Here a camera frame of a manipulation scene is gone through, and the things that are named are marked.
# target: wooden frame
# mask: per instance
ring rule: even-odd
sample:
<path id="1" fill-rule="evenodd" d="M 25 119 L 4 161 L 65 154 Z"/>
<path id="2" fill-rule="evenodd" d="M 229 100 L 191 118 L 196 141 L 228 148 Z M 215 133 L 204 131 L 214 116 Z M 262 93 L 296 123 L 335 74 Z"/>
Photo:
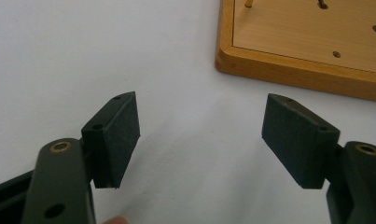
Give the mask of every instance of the wooden frame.
<path id="1" fill-rule="evenodd" d="M 376 101 L 376 66 L 368 71 L 245 48 L 241 43 L 237 47 L 237 2 L 244 5 L 244 0 L 221 0 L 216 44 L 216 68 L 220 72 Z"/>

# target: rubber jaw pad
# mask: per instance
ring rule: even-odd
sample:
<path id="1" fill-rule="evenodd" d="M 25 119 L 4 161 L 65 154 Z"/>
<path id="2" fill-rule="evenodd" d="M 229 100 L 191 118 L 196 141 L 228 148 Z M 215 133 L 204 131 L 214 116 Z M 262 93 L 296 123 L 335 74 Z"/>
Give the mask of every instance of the rubber jaw pad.
<path id="1" fill-rule="evenodd" d="M 298 102 L 269 94 L 262 137 L 304 189 L 321 189 L 326 154 L 340 131 Z"/>
<path id="2" fill-rule="evenodd" d="M 140 136 L 135 92 L 112 98 L 82 129 L 95 188 L 119 188 Z"/>

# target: white surface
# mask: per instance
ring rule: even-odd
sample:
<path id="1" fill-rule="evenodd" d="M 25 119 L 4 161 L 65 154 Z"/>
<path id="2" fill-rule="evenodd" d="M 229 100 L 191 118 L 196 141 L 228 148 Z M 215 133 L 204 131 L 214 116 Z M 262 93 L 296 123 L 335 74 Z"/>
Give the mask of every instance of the white surface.
<path id="1" fill-rule="evenodd" d="M 141 135 L 121 188 L 95 189 L 99 223 L 329 223 L 260 137 L 269 92 L 376 145 L 376 102 L 214 68 L 219 0 L 1 1 L 0 183 L 47 142 L 80 138 L 111 97 L 136 91 Z"/>

